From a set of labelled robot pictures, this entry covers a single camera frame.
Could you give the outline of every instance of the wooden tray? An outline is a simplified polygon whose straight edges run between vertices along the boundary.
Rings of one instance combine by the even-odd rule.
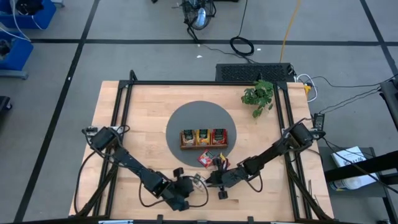
[[[226,149],[228,147],[228,133],[226,136],[226,144],[206,145],[206,146],[184,146],[182,143],[183,131],[180,132],[180,149]]]

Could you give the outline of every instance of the gray concrete floor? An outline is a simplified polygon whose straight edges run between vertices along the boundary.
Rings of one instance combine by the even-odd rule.
[[[33,39],[80,39],[93,3],[65,0],[47,30],[27,30]],[[183,40],[179,0],[100,0],[88,39]],[[398,41],[398,1],[366,0],[385,41]],[[239,31],[244,1],[217,2],[217,17],[198,32],[200,39],[229,40]],[[241,36],[282,40],[294,0],[250,0]],[[367,41],[377,38],[359,0],[302,0],[289,40]],[[284,62],[297,73],[324,76],[337,85],[377,83],[393,74],[379,45],[288,45]],[[28,80],[0,78],[0,95],[14,108],[0,126],[0,223],[12,222],[50,124],[77,48],[76,44],[34,44],[24,70]],[[229,45],[210,47],[232,52]],[[278,62],[280,45],[256,45],[257,62]],[[398,47],[388,47],[398,62]],[[72,201],[85,141],[80,129],[91,124],[103,80],[120,80],[134,69],[140,80],[214,80],[217,63],[245,63],[195,44],[85,44],[24,220],[64,218]],[[336,89],[315,80],[319,90],[312,113],[369,88]],[[381,155],[396,150],[397,130],[378,95],[328,113],[325,131],[341,146],[372,146]],[[392,195],[396,207],[398,197]],[[335,217],[375,223],[387,218],[379,198],[331,198]]]

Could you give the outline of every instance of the red snack packet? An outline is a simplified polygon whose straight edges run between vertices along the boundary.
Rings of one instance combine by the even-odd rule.
[[[211,132],[211,144],[226,144],[227,132],[225,129],[213,129]]]
[[[198,158],[198,161],[205,167],[209,167],[213,165],[214,155],[209,151],[205,150],[205,152]]]

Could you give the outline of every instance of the green leaves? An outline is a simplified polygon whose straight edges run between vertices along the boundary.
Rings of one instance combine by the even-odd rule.
[[[263,109],[272,102],[274,96],[274,85],[264,80],[254,82],[254,88],[247,88],[244,90],[244,96],[241,97],[242,103],[247,105],[259,105],[256,110],[253,111],[253,118],[257,118],[261,115]],[[271,110],[273,104],[268,106],[268,110]]]

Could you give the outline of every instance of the wooden table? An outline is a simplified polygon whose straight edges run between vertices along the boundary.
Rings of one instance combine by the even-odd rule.
[[[117,87],[118,82],[102,83],[93,125],[109,126]],[[310,111],[303,85],[288,83],[288,87],[294,120],[309,118]],[[280,138],[275,106],[270,111],[263,112],[260,118],[254,119],[251,115],[252,107],[241,103],[245,88],[247,86],[134,85],[127,117],[127,124],[131,130],[125,134],[124,147],[145,166],[161,171],[167,177],[172,178],[172,171],[178,167],[183,167],[187,175],[199,172],[208,177],[210,170],[188,166],[173,156],[167,147],[165,130],[170,116],[178,107],[191,101],[209,101],[223,107],[235,122],[236,144],[228,156],[232,163],[231,167],[234,167],[243,159],[260,154]],[[285,125],[288,127],[282,92],[280,98]],[[119,110],[118,122],[122,110],[122,108]],[[305,124],[308,128],[312,126],[310,121]],[[318,151],[317,144],[314,143],[311,149]],[[84,158],[91,152],[87,146]],[[305,180],[312,181],[312,194],[316,195],[318,203],[326,214],[333,217],[319,155],[304,151],[301,157]],[[79,209],[97,188],[102,163],[103,160],[94,155],[83,169],[78,193]],[[206,206],[190,208],[183,212],[172,211],[166,203],[160,203],[152,208],[143,207],[138,200],[139,178],[127,169],[119,169],[118,172],[111,218],[153,220],[158,214],[163,214],[165,220],[246,221],[248,216],[253,216],[255,221],[294,221],[283,156],[270,161],[262,170],[264,188],[261,193],[255,193],[247,183],[240,182],[228,189],[228,199],[219,200],[218,189],[210,188],[210,199]],[[253,180],[252,184],[258,188],[259,180]],[[296,192],[298,197],[301,197],[297,188]],[[195,190],[188,201],[192,205],[199,205],[205,201],[205,196],[204,192]],[[104,193],[103,202],[106,197],[107,193]],[[142,198],[146,204],[157,200],[145,190],[142,191]],[[300,216],[305,218],[302,199],[298,201]],[[101,211],[104,211],[104,205],[105,203],[102,203]]]

